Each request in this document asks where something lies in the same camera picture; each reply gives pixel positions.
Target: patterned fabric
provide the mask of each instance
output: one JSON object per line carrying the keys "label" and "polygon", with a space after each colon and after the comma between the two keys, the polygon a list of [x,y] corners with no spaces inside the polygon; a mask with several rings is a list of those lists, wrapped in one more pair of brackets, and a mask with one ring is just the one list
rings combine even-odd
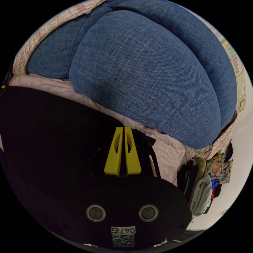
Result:
{"label": "patterned fabric", "polygon": [[206,167],[208,168],[208,174],[211,180],[215,180],[216,184],[229,183],[231,176],[231,168],[233,160],[224,162],[225,155],[217,155],[208,160]]}
{"label": "patterned fabric", "polygon": [[213,144],[211,143],[205,148],[196,149],[195,150],[195,157],[201,157],[206,160],[211,154],[212,147],[213,147]]}

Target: blue bean bag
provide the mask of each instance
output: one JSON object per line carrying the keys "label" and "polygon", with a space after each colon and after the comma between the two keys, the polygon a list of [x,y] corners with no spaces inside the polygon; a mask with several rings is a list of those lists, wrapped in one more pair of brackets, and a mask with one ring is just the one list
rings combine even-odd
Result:
{"label": "blue bean bag", "polygon": [[48,35],[27,72],[69,79],[75,92],[196,149],[217,138],[237,102],[220,41],[166,0],[107,0]]}

